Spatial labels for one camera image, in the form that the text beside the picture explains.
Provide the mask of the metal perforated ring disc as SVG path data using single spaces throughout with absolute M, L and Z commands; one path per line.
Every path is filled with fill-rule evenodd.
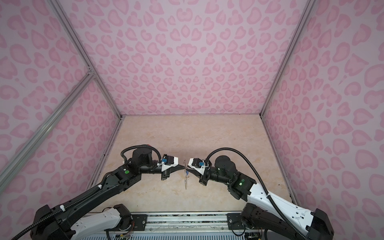
M 187 171 L 187 168 L 188 168 L 187 161 L 184 160 L 184 174 L 185 174 L 185 171 Z M 189 178 L 189 176 L 188 177 L 185 176 L 185 180 L 184 180 L 184 182 L 185 182 L 185 190 L 188 189 L 188 178 Z

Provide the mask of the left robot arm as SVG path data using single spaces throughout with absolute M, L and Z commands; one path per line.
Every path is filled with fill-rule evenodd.
M 160 174 L 164 181 L 171 173 L 184 170 L 176 157 L 161 155 L 150 145 L 136 145 L 121 151 L 123 165 L 106 173 L 101 182 L 77 197 L 53 208 L 45 205 L 34 222 L 18 233 L 18 240 L 29 233 L 33 240 L 69 240 L 75 236 L 72 226 L 106 200 L 118 195 L 142 179 L 142 174 Z

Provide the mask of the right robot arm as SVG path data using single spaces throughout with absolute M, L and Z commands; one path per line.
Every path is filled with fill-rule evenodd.
M 261 228 L 290 240 L 331 240 L 335 231 L 328 215 L 311 211 L 267 192 L 260 183 L 239 172 L 227 156 L 219 156 L 214 164 L 198 158 L 187 163 L 188 172 L 199 177 L 202 185 L 208 181 L 225 184 L 237 200 L 244 200 L 241 223 L 247 229 Z

